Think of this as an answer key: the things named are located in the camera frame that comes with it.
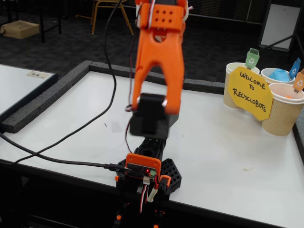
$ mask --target yellow sign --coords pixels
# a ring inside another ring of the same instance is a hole
[[[229,76],[229,94],[234,103],[258,120],[269,118],[273,96],[260,75],[239,66]]]

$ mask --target chair leg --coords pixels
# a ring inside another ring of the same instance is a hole
[[[95,13],[94,13],[94,20],[93,20],[93,27],[92,27],[92,34],[95,33],[95,25],[96,25],[96,17],[97,17],[97,11],[98,11],[98,5],[100,2],[102,2],[103,0],[100,0],[96,3],[95,5]]]
[[[123,8],[120,7],[120,9],[122,10],[123,18],[124,18],[125,23],[127,24],[127,26],[129,26],[128,22],[127,22],[127,18],[125,18],[125,14],[124,14]]]
[[[92,15],[91,15],[91,25],[93,25],[95,6],[96,6],[96,2],[95,2],[95,0],[93,0]]]
[[[120,7],[121,7],[121,9],[122,9],[124,19],[125,19],[127,25],[129,26],[130,32],[131,32],[132,35],[134,35],[133,30],[132,30],[132,27],[131,27],[131,24],[130,24],[129,19],[128,19],[128,16],[127,16],[127,14],[126,14],[126,12],[125,12],[125,10],[124,10],[124,5],[123,5],[123,4],[120,4]]]

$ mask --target white table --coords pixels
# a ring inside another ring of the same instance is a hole
[[[31,72],[41,73],[45,75],[45,78],[28,76],[27,74]],[[0,65],[0,117],[54,75],[53,73]]]
[[[113,79],[89,72],[17,134],[5,135],[38,151],[77,129],[109,104]],[[44,152],[57,159],[118,163],[127,153],[124,131],[131,113],[129,79],[117,77],[111,109],[58,146]],[[165,94],[166,87],[144,82],[142,92]],[[112,129],[118,122],[119,128]],[[132,151],[142,137],[128,136]],[[28,154],[0,140],[0,159]],[[170,130],[163,159],[174,160],[181,187],[170,200],[273,225],[304,227],[304,166],[290,133],[274,137],[245,111],[223,105],[222,95],[183,91],[179,120]],[[115,186],[115,173],[97,167],[52,163],[40,158],[25,165]]]

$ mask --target green label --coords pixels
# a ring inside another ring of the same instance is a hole
[[[258,54],[258,50],[251,48],[250,51],[248,51],[247,53],[245,66],[249,68],[255,68],[259,58],[260,55]]]

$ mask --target cardboard box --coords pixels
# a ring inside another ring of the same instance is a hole
[[[5,37],[24,39],[40,33],[40,29],[39,24],[18,20],[2,25],[0,33]]]

